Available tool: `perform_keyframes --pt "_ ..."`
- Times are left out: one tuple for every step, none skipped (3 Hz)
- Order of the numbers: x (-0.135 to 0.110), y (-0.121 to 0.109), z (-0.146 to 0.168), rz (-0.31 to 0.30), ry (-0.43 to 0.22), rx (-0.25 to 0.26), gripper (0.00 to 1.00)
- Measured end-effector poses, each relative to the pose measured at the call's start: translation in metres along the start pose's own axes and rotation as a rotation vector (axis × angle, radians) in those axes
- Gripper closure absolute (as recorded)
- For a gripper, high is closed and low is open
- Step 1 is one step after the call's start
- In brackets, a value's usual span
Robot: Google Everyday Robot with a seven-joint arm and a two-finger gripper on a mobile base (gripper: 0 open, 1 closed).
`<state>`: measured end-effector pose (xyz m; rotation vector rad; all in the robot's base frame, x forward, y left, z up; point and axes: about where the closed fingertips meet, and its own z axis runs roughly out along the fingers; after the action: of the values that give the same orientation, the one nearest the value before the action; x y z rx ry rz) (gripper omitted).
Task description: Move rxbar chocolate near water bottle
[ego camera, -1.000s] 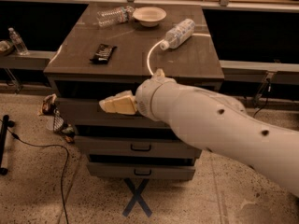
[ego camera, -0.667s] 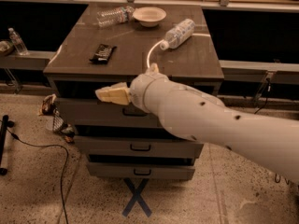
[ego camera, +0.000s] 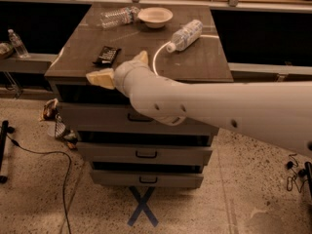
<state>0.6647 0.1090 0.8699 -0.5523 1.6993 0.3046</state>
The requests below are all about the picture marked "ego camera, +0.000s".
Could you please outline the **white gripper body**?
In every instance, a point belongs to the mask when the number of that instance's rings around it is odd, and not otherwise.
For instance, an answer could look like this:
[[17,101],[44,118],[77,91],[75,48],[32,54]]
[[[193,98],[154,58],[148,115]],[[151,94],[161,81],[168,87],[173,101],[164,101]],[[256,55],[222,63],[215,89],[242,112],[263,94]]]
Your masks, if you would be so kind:
[[149,66],[139,60],[129,60],[120,64],[114,72],[114,85],[115,88],[124,96],[130,95],[131,88],[135,83],[152,74]]

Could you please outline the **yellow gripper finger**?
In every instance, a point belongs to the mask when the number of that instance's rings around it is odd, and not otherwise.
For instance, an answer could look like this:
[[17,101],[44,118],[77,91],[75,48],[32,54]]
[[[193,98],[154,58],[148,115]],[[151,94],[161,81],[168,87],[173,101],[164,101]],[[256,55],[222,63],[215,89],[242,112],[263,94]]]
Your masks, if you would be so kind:
[[138,64],[148,64],[148,53],[146,51],[141,51],[133,58],[133,62]]
[[105,89],[114,90],[114,70],[112,68],[104,68],[99,71],[93,71],[86,74],[87,80],[95,86]]

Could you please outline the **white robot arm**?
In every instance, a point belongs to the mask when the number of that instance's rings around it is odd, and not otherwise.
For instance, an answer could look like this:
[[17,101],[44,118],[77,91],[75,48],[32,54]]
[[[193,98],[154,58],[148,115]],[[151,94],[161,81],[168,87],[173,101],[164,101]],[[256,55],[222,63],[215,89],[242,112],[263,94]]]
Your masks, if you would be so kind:
[[309,82],[185,84],[151,71],[147,52],[86,77],[118,90],[138,113],[160,123],[174,126],[190,118],[312,155]]

